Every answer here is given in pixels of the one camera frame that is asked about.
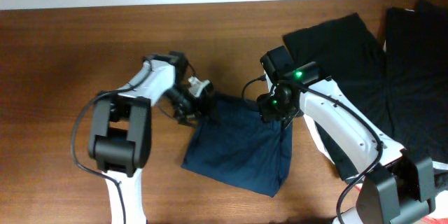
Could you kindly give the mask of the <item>navy blue shorts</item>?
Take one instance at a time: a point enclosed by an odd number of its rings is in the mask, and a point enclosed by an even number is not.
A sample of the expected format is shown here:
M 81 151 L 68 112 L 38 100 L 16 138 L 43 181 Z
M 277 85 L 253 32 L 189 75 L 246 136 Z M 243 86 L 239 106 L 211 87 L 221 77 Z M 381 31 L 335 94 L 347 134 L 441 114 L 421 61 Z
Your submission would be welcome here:
M 200 120 L 181 167 L 230 186 L 274 197 L 288 178 L 293 128 L 263 123 L 241 98 L 217 92 L 220 120 Z

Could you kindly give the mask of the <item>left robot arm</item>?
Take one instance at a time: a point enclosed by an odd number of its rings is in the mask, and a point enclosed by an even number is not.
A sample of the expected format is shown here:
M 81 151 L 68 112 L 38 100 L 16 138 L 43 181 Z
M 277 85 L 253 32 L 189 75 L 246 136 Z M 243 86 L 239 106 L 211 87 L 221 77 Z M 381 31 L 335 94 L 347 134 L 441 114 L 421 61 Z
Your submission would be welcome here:
M 152 146 L 152 107 L 161 98 L 173 118 L 191 126 L 209 115 L 214 87 L 196 75 L 182 52 L 153 53 L 141 70 L 117 90 L 99 93 L 94 101 L 88 155 L 108 188 L 112 223 L 147 223 L 142 197 L 142 173 Z

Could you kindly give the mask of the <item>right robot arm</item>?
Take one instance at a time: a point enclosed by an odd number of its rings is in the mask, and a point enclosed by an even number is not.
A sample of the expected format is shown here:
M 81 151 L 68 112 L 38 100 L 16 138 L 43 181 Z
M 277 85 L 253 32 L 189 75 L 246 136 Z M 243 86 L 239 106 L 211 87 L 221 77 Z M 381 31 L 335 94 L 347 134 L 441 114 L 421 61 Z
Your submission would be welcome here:
M 383 133 L 317 63 L 298 66 L 284 46 L 260 63 L 269 92 L 257 99 L 263 122 L 290 125 L 304 113 L 342 149 L 357 175 L 337 200 L 334 223 L 414 223 L 434 212 L 433 161 Z

